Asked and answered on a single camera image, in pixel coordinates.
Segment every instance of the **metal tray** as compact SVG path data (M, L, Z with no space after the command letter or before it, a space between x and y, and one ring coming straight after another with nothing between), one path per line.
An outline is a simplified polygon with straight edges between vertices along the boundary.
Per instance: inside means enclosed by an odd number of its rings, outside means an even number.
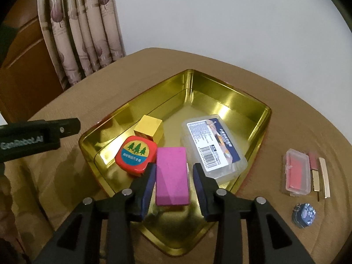
M236 192L249 172L268 126L271 109L229 84L195 70L183 71L143 92L85 132L79 145L107 195L130 186L133 177L116 165L114 157L143 115L162 119L164 138L159 146L180 146L181 123L189 118L218 114L227 124L248 160L247 169L221 187ZM132 223L165 253L189 252L210 229L201 215L192 178L189 206L155 205L155 188L148 215Z

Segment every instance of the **curtain fold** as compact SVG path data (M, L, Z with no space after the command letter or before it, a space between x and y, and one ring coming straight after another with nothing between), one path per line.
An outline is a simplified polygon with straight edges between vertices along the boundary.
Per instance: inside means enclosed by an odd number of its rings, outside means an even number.
M123 56L113 0L37 0L39 22L63 89Z

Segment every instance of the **clear plastic box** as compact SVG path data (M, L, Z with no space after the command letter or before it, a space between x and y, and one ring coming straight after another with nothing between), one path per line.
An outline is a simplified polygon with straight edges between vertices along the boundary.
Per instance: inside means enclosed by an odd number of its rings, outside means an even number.
M309 157L299 151L289 149L284 156L286 190L290 195L310 193Z
M219 185L238 177L247 168L246 158L219 115L184 121L181 142L190 166L200 163L205 175Z

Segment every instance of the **yellow block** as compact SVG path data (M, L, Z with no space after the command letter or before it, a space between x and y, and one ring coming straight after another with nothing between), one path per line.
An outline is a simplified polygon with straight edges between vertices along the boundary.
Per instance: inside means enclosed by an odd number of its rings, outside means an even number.
M134 133L136 136L159 143L164 134L163 120L144 115L134 128Z

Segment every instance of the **magenta rectangular block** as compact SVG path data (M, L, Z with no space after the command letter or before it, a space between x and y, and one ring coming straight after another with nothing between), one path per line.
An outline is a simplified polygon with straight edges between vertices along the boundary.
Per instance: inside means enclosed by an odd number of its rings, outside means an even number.
M156 155L156 205L189 204L185 147L158 148Z

